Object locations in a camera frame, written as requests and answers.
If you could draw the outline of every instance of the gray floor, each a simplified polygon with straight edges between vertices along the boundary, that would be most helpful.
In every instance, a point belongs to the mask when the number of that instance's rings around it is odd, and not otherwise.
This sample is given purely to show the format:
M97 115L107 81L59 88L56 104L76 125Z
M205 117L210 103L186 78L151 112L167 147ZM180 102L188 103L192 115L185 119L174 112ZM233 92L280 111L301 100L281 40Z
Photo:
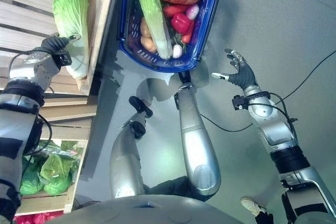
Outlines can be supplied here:
M259 85L284 96L326 55L336 50L336 0L220 0L202 63L192 72L202 113L228 129L249 124L246 111L234 111L231 99L241 91L211 72L234 72L224 48L238 50L254 69ZM176 75L146 70L124 53L107 55L90 150L77 194L81 200L107 200L109 159L119 127L134 112L128 98L137 95L154 111L147 134L138 143L142 176L154 186L185 175L178 111L173 94ZM302 88L286 100L301 148L336 196L336 58L325 62ZM208 202L244 223L254 223L239 203L258 199L286 223L277 171L253 127L226 133L209 122L222 172L222 186Z

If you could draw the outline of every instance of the wooden crate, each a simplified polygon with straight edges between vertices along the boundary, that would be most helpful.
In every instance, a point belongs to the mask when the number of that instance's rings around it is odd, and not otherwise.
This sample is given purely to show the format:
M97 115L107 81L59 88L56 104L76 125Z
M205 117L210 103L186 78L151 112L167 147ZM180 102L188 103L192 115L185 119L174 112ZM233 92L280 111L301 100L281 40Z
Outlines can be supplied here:
M71 212L75 199L76 188L79 180L80 170L83 165L88 140L90 135L90 126L92 119L80 121L65 122L68 125L53 124L52 140L55 143L61 141L77 141L77 146L82 148L82 154L79 163L79 171L76 182L72 184L68 190L57 196L50 196L45 191L39 191L37 194L23 196L21 206L16 211L16 216L38 214L41 212L64 211L65 214ZM41 139L47 140L49 131L46 126L43 127Z
M75 80L64 68L53 78L50 85L55 93L89 94L110 2L111 0L90 0L88 10L90 62L87 77ZM40 46L45 37L57 32L52 15L52 3L53 0L0 1L0 89L4 89L7 84L10 59L19 51L32 50Z

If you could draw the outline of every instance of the white sneaker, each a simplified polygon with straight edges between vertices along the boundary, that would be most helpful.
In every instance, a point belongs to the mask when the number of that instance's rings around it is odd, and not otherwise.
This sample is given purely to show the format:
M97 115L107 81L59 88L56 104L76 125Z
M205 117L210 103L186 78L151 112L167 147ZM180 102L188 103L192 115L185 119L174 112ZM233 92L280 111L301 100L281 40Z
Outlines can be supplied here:
M254 200L248 197L240 199L240 203L243 207L249 210L254 216L257 216L260 212L267 212L266 207L259 205Z

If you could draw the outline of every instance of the potato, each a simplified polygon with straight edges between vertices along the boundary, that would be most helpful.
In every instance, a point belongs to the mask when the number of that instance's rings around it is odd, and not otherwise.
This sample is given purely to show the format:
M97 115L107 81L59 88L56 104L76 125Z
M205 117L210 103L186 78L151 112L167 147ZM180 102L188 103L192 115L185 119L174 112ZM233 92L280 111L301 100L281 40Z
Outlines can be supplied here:
M140 24L140 32L141 35L145 38L152 38L151 32L149 31L148 25L144 17L142 17Z
M143 45L143 47L149 52L152 52L152 53L156 52L156 46L151 38L145 38L141 36L140 42Z

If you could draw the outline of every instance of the red item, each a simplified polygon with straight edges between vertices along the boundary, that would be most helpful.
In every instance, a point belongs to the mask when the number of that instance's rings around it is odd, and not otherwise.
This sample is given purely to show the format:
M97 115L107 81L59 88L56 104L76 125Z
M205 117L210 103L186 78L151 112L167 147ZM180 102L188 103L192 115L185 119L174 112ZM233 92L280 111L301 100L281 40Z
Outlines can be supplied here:
M17 224L34 224L34 215L14 216Z
M49 212L47 220L52 220L63 215L63 211Z
M42 214L34 215L34 223L35 224L44 224L47 221L48 212L43 212Z
M171 5L163 8L164 16L173 17L175 14L184 13L189 6L187 5Z
M175 14L171 21L172 27L178 33L185 35L191 25L191 20L182 13Z
M188 29L187 34L182 36L182 42L183 43L185 43L185 44L190 43L191 36L193 34L193 31L194 31L194 25L195 25L195 21L193 20L193 21L191 21L191 24L190 24L190 27Z

